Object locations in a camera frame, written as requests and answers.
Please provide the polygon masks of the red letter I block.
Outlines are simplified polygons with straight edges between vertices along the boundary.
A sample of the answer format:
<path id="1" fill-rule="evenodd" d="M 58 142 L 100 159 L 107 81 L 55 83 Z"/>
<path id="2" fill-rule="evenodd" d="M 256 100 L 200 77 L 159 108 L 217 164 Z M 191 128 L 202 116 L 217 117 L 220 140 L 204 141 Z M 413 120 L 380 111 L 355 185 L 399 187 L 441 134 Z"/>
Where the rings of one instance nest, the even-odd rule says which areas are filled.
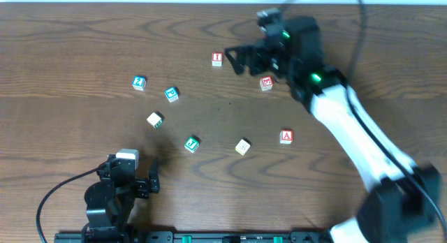
<path id="1" fill-rule="evenodd" d="M 212 65 L 216 67 L 221 67 L 223 63 L 223 53 L 213 52 L 212 53 Z"/>

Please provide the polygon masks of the red letter A block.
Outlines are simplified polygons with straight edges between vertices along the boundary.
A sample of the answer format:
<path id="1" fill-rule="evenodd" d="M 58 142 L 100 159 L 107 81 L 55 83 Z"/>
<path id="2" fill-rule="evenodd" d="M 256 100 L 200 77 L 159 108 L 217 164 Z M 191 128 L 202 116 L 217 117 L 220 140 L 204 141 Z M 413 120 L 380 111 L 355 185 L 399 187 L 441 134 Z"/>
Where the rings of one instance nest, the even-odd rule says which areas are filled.
<path id="1" fill-rule="evenodd" d="M 281 130 L 279 137 L 280 137 L 281 144 L 291 144 L 293 142 L 293 131 L 292 130 Z"/>

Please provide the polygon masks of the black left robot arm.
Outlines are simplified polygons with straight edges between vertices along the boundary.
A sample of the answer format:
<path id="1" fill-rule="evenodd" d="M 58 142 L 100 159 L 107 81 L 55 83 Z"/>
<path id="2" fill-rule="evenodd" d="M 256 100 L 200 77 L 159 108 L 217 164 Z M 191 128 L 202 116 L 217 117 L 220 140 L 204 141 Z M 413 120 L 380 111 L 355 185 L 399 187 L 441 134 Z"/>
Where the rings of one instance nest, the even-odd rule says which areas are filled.
<path id="1" fill-rule="evenodd" d="M 120 159 L 114 154 L 100 164 L 100 181 L 85 192 L 89 223 L 81 230 L 82 242 L 145 242 L 147 233 L 129 225 L 137 198 L 148 199 L 160 190 L 159 165 L 154 161 L 144 179 L 138 179 L 135 159 Z"/>

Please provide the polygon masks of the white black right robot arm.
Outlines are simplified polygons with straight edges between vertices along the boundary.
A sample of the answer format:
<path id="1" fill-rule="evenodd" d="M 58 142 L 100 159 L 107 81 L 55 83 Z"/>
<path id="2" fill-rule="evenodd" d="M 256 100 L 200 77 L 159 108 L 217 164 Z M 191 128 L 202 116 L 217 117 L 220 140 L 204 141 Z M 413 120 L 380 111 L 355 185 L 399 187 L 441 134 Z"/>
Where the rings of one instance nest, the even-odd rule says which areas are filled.
<path id="1" fill-rule="evenodd" d="M 438 208 L 441 175 L 397 148 L 361 105 L 346 77 L 325 64 L 312 17 L 258 21 L 264 37 L 224 53 L 237 74 L 271 72 L 292 97 L 336 138 L 367 190 L 357 214 L 329 231 L 333 242 L 405 242 L 411 233 L 446 220 Z"/>

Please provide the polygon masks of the red letter E block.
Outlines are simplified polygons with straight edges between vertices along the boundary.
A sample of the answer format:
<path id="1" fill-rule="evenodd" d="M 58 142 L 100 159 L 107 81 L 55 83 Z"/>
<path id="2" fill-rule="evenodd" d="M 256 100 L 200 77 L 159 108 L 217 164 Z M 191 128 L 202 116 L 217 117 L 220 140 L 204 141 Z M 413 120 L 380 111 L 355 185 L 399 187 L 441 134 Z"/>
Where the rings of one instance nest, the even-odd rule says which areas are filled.
<path id="1" fill-rule="evenodd" d="M 262 91 L 271 90 L 273 84 L 274 82 L 271 76 L 265 76 L 260 79 L 260 88 Z"/>

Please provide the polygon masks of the green letter J block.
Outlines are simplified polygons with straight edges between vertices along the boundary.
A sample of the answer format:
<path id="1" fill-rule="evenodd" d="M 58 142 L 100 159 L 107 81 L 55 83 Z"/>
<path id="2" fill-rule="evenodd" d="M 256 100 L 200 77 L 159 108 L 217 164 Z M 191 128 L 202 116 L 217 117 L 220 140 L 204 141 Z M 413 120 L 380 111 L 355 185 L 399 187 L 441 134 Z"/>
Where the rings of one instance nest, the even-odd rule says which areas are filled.
<path id="1" fill-rule="evenodd" d="M 195 137 L 189 137 L 184 143 L 184 147 L 191 153 L 194 153 L 199 148 L 200 142 Z"/>

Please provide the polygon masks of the green letter R block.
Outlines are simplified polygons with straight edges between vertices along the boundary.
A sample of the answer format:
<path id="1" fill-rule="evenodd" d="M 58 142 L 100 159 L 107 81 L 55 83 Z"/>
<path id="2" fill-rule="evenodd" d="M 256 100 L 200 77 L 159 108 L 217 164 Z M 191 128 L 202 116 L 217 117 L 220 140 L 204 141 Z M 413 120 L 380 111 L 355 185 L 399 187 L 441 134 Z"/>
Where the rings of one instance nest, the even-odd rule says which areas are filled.
<path id="1" fill-rule="evenodd" d="M 150 116 L 148 116 L 147 122 L 153 128 L 158 128 L 163 123 L 163 117 L 159 113 L 153 112 Z"/>

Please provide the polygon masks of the blue letter P block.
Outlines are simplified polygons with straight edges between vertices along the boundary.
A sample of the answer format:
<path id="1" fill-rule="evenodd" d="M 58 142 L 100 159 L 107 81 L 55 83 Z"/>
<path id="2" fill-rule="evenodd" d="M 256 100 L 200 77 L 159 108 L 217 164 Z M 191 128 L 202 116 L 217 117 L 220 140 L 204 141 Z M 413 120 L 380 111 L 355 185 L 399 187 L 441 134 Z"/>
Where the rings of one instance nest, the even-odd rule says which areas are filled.
<path id="1" fill-rule="evenodd" d="M 164 91 L 164 93 L 165 93 L 166 98 L 168 99 L 168 101 L 170 103 L 172 103 L 174 101 L 177 101 L 179 99 L 179 94 L 178 94 L 177 89 L 175 87 L 167 88 Z"/>

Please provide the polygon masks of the plain yellow wooden block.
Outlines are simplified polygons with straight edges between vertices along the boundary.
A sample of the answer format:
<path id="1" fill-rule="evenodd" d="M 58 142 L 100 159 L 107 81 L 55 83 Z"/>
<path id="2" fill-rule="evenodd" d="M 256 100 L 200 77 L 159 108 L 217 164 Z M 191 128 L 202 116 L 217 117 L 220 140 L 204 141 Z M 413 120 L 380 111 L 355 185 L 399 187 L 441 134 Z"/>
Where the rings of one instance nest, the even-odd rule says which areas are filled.
<path id="1" fill-rule="evenodd" d="M 251 144 L 245 140 L 241 139 L 235 146 L 235 151 L 240 155 L 244 156 L 250 149 Z"/>

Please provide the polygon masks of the blue number 2 block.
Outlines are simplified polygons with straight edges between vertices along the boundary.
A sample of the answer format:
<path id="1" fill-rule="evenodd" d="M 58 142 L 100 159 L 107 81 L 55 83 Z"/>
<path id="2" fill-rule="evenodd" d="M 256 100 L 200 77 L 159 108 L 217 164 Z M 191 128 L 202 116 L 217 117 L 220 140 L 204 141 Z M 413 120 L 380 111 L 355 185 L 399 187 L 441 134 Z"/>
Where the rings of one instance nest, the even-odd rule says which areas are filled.
<path id="1" fill-rule="evenodd" d="M 135 76 L 132 81 L 132 86 L 135 90 L 144 91 L 147 84 L 147 80 L 143 76 Z"/>

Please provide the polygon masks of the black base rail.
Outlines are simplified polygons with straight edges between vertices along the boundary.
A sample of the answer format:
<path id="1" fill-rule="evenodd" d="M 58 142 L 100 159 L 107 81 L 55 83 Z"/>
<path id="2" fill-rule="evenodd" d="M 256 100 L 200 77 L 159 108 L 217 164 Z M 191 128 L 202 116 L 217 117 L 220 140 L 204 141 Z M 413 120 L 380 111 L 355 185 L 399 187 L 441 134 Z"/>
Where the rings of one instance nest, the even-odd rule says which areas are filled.
<path id="1" fill-rule="evenodd" d="M 96 239 L 91 233 L 57 233 L 55 243 L 130 242 L 130 243 L 333 243 L 325 232 L 293 231 L 291 233 L 172 233 L 152 231 L 133 237 Z"/>

